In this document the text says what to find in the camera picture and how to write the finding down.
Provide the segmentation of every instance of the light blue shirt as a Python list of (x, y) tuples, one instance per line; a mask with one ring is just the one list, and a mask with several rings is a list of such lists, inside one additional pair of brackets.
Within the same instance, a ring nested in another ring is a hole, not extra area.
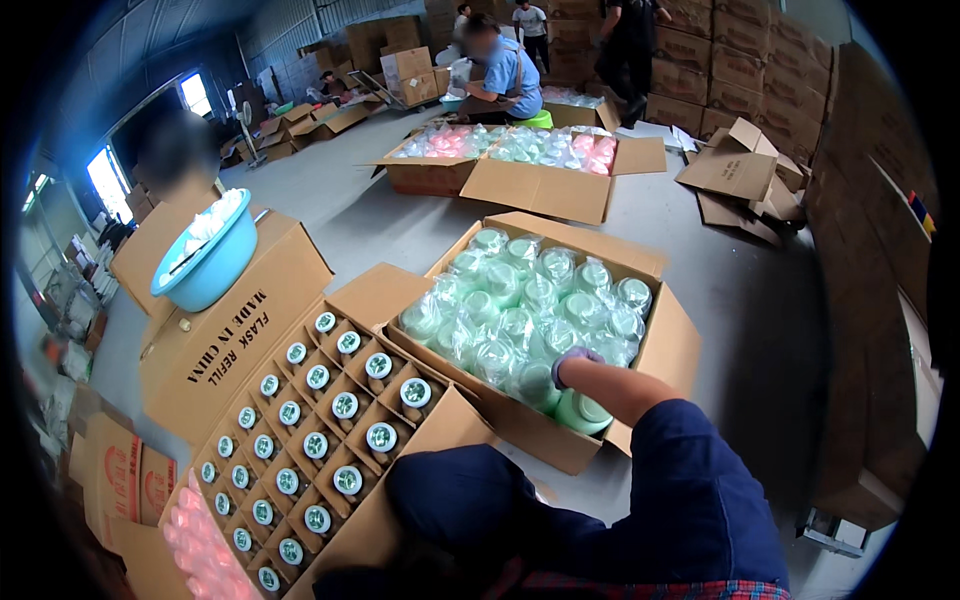
[[(483, 88), (486, 91), (506, 94), (516, 87), (517, 47), (517, 43), (512, 39), (504, 36), (497, 38), (497, 48), (490, 55), (487, 75), (483, 81)], [(543, 98), (540, 96), (540, 72), (527, 53), (522, 50), (520, 60), (523, 61), (523, 73), (520, 79), (522, 95), (520, 101), (507, 112), (517, 119), (529, 119), (537, 116), (543, 108)]]

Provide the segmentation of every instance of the hand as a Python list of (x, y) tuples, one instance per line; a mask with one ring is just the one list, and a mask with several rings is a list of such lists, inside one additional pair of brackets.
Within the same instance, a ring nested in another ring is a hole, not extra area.
[(553, 385), (557, 386), (558, 390), (565, 390), (567, 387), (569, 387), (565, 386), (560, 380), (560, 365), (568, 358), (587, 358), (588, 360), (591, 360), (594, 363), (600, 363), (601, 365), (605, 365), (607, 363), (603, 356), (597, 354), (593, 350), (584, 348), (583, 346), (574, 346), (573, 348), (567, 350), (563, 356), (554, 361), (553, 369), (550, 371), (550, 375), (553, 377)]

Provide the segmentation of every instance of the plaid shirt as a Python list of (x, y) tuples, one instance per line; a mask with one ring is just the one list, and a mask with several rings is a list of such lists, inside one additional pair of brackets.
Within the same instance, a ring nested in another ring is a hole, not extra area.
[(601, 584), (589, 579), (568, 577), (549, 571), (525, 573), (523, 560), (516, 557), (503, 566), (500, 579), (484, 600), (502, 598), (510, 591), (573, 590), (592, 592), (610, 600), (791, 600), (787, 590), (757, 581), (711, 581), (701, 584)]

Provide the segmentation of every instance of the standing fan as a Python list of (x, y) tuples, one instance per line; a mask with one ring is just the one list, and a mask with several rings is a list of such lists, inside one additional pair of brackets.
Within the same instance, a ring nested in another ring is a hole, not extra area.
[(250, 131), (247, 129), (253, 120), (253, 111), (250, 109), (250, 103), (246, 100), (243, 103), (243, 112), (237, 114), (237, 120), (240, 121), (240, 127), (243, 129), (243, 137), (245, 140), (247, 140), (247, 147), (250, 148), (250, 156), (252, 157), (252, 160), (247, 164), (251, 169), (255, 169), (267, 162), (267, 157), (260, 156), (256, 153), (256, 147), (253, 144), (253, 138), (250, 137)]

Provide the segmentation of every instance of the concrete floor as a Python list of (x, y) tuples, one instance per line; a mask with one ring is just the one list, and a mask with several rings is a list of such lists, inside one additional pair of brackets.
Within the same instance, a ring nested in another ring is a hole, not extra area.
[[(300, 219), (337, 274), (333, 291), (387, 261), (424, 273), (470, 225), (509, 208), (470, 200), (396, 194), (365, 162), (389, 152), (424, 114), (388, 111), (339, 137), (255, 172), (221, 172), (226, 187), (247, 187), (253, 200)], [(763, 484), (799, 598), (839, 597), (866, 571), (891, 528), (874, 534), (868, 556), (853, 560), (794, 540), (815, 467), (827, 380), (828, 341), (819, 268), (808, 231), (776, 251), (705, 228), (692, 192), (673, 181), (683, 159), (667, 155), (667, 173), (618, 182), (599, 230), (665, 252), (664, 280), (703, 337), (692, 400), (720, 428)], [(146, 317), (121, 290), (109, 309), (91, 385), (134, 418), (147, 445), (186, 465), (186, 444), (142, 413), (136, 356)], [(607, 523), (629, 512), (630, 462), (605, 446), (589, 468), (570, 477), (504, 444), (557, 506)], [(597, 502), (596, 498), (606, 498)]]

